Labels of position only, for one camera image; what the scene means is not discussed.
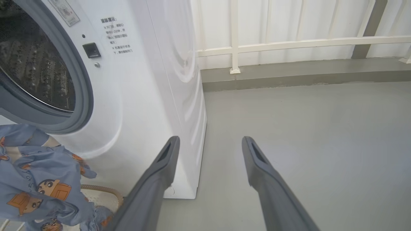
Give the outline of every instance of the gray floor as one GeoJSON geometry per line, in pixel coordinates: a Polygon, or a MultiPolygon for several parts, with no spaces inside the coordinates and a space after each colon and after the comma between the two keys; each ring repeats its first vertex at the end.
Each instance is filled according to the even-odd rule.
{"type": "Polygon", "coordinates": [[[241,138],[253,137],[323,231],[411,229],[411,83],[207,92],[197,198],[159,231],[260,231],[241,138]]]}

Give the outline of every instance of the washing machine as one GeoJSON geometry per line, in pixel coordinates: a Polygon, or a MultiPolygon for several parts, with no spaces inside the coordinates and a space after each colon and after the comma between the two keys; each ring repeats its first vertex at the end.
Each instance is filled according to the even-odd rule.
{"type": "Polygon", "coordinates": [[[171,136],[194,199],[207,115],[189,0],[0,0],[0,124],[29,123],[127,195],[171,136]]]}

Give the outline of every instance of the metal railing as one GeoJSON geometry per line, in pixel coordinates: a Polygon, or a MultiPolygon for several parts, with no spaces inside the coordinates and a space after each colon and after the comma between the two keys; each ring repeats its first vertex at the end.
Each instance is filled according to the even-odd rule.
{"type": "MultiPolygon", "coordinates": [[[[305,6],[306,0],[301,0],[301,9],[297,26],[297,34],[295,41],[286,42],[272,42],[268,43],[268,35],[270,34],[271,28],[271,6],[273,0],[268,0],[268,14],[266,22],[266,34],[265,43],[253,44],[253,45],[238,45],[238,0],[231,0],[231,47],[220,47],[212,49],[198,50],[198,57],[206,57],[213,55],[232,55],[232,68],[230,74],[240,73],[238,68],[238,54],[256,51],[271,51],[271,50],[282,50],[282,49],[293,49],[293,48],[306,48],[306,47],[320,47],[320,46],[344,46],[344,45],[360,45],[360,44],[394,44],[394,43],[410,43],[411,35],[405,36],[394,36],[394,33],[398,26],[398,21],[404,11],[404,6],[407,0],[402,0],[401,6],[396,13],[395,19],[391,25],[388,36],[369,36],[363,37],[365,28],[368,24],[371,12],[375,5],[376,0],[369,0],[367,9],[363,16],[363,21],[361,23],[360,29],[358,31],[357,37],[345,37],[345,38],[333,38],[333,31],[335,28],[335,18],[339,13],[339,3],[340,0],[336,0],[334,11],[331,18],[330,28],[328,29],[328,35],[326,39],[311,39],[311,40],[301,40],[301,28],[303,27],[303,16],[306,14],[305,6]]],[[[203,15],[201,12],[201,3],[198,0],[198,17],[199,17],[199,34],[200,34],[200,45],[205,47],[205,35],[203,27],[203,15]]],[[[401,62],[411,63],[411,47],[407,52],[407,55],[400,59],[401,62]]]]}

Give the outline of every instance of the cartoon print fabric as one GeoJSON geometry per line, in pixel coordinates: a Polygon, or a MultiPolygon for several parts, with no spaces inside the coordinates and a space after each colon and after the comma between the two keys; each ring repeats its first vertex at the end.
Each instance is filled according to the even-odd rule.
{"type": "Polygon", "coordinates": [[[102,230],[111,211],[85,200],[81,175],[96,177],[53,137],[31,125],[0,126],[0,217],[26,222],[27,231],[102,230]]]}

